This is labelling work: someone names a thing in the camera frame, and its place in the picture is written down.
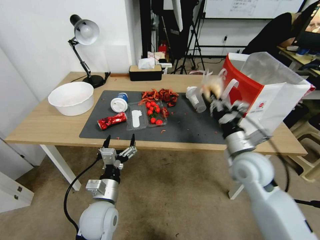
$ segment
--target shopping bag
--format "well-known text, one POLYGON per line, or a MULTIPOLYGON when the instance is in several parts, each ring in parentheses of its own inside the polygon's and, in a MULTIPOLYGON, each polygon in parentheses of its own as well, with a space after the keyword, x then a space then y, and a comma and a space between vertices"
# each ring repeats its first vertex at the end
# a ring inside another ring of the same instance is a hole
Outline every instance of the shopping bag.
POLYGON ((256 131, 251 121, 272 133, 299 100, 315 89, 266 52, 229 53, 219 76, 224 89, 221 98, 249 105, 240 122, 247 134, 256 131))

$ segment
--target monitor screen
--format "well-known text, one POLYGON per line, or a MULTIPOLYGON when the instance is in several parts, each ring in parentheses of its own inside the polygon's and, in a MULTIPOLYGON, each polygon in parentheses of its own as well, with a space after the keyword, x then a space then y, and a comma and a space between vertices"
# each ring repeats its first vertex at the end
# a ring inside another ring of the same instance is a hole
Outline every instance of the monitor screen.
POLYGON ((315 9, 311 15, 312 19, 305 29, 306 32, 320 33, 320 10, 315 9))
POLYGON ((320 3, 316 5, 293 45, 320 51, 320 3))

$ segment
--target black desk mat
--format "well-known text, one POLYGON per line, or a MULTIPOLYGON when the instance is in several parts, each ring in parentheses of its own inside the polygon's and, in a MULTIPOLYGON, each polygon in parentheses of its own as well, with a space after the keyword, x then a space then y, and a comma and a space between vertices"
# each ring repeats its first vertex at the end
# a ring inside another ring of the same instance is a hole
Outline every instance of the black desk mat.
MULTIPOLYGON (((119 137, 122 140, 130 140, 134 133, 137 141, 224 144, 222 131, 218 123, 210 117, 209 107, 205 112, 197 113, 185 97, 185 93, 179 93, 176 106, 168 108, 170 115, 168 123, 164 126, 127 131, 127 123, 120 123, 102 131, 97 120, 116 115, 110 107, 110 102, 120 92, 108 90, 102 92, 80 133, 80 138, 105 139, 110 134, 112 139, 119 137)), ((129 102, 141 100, 141 92, 127 91, 126 93, 129 102)))

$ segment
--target desk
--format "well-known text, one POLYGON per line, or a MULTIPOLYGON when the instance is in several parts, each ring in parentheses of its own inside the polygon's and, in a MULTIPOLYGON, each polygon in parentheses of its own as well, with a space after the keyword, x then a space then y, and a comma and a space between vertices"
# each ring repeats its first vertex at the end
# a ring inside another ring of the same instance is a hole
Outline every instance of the desk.
MULTIPOLYGON (((300 65, 305 65, 309 62, 311 62, 313 59, 315 59, 315 57, 312 57, 308 54, 305 54, 303 56, 297 56, 296 52, 291 52, 286 50, 283 47, 279 47, 278 49, 280 50, 280 54, 286 56, 287 58, 289 58, 291 61, 293 61, 294 63, 298 63, 300 65)), ((307 71, 309 71, 312 75, 314 75, 315 77, 320 76, 320 71, 318 70, 314 70, 312 68, 308 69, 307 71)))
MULTIPOLYGON (((83 72, 70 72, 59 85, 69 83, 83 76, 83 72)), ((175 92, 185 92, 188 86, 197 86, 202 79, 199 75, 163 75, 161 81, 132 82, 128 76, 109 77, 106 84, 94 90, 94 101, 97 103, 104 90, 145 91, 151 88, 171 88, 175 92)), ((47 98, 27 116, 23 122, 6 138, 8 143, 40 144, 49 158, 61 171, 69 183, 75 178, 55 145, 101 147, 104 139, 80 138, 79 134, 90 116, 93 107, 79 116, 68 117, 60 114, 48 103, 47 98)), ((282 123, 274 132, 272 138, 283 155, 304 156, 307 154, 290 130, 282 123)), ((110 147, 125 149, 130 144, 127 140, 111 140, 110 147)), ((137 149, 158 149, 175 151, 218 151, 226 148, 223 144, 198 144, 174 142, 136 141, 137 149)), ((269 142, 257 146, 257 152, 275 154, 269 142)), ((80 189, 80 182, 74 184, 74 189, 80 189)))
MULTIPOLYGON (((289 66, 290 69, 294 69, 297 64, 299 65, 299 67, 301 67, 302 65, 307 64, 307 63, 311 62, 311 60, 315 59, 315 57, 312 57, 308 54, 305 54, 303 56, 297 56, 295 52, 290 52, 290 51, 286 50, 285 48, 282 48, 279 46, 277 46, 277 47, 280 50, 280 54, 286 56, 287 58, 289 58, 292 61, 292 63, 289 66)), ((315 77, 320 76, 320 71, 318 71, 318 70, 314 70, 314 69, 310 68, 310 69, 306 69, 305 71, 308 71, 310 74, 312 74, 315 77)), ((313 91, 309 95, 304 96, 302 99, 304 99, 304 100, 320 99, 320 91, 319 90, 313 91)))

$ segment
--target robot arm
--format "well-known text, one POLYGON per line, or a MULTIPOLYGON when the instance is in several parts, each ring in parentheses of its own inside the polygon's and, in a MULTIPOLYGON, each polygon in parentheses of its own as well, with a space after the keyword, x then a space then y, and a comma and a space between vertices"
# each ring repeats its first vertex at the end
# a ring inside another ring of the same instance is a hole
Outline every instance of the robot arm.
POLYGON ((223 129, 227 144, 230 173, 244 185, 251 209, 266 240, 316 240, 310 225, 292 197, 274 184, 274 168, 268 158, 252 152, 255 146, 270 138, 266 130, 247 136, 239 127, 244 104, 230 106, 211 97, 210 111, 223 129))
POLYGON ((134 134, 130 146, 119 154, 114 148, 108 148, 108 145, 99 149, 104 162, 104 174, 100 179, 88 180, 86 185, 87 191, 99 201, 90 204, 81 214, 78 239, 111 240, 118 225, 119 215, 115 204, 118 199, 120 170, 137 149, 134 134))

